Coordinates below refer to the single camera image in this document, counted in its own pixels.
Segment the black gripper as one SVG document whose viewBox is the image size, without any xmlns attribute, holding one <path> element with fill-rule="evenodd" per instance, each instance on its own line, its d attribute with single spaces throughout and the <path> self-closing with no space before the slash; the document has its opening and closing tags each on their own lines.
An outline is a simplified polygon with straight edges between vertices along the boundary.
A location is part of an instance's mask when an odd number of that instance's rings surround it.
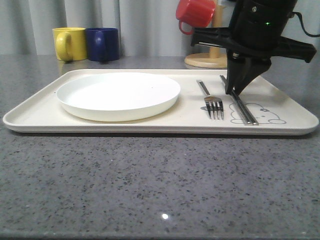
<svg viewBox="0 0 320 240">
<path fill-rule="evenodd" d="M 227 27 L 195 28 L 191 45 L 226 49 L 225 93 L 240 94 L 269 70 L 271 57 L 309 63 L 317 50 L 310 44 L 282 36 L 294 14 L 295 0 L 238 0 Z"/>
</svg>

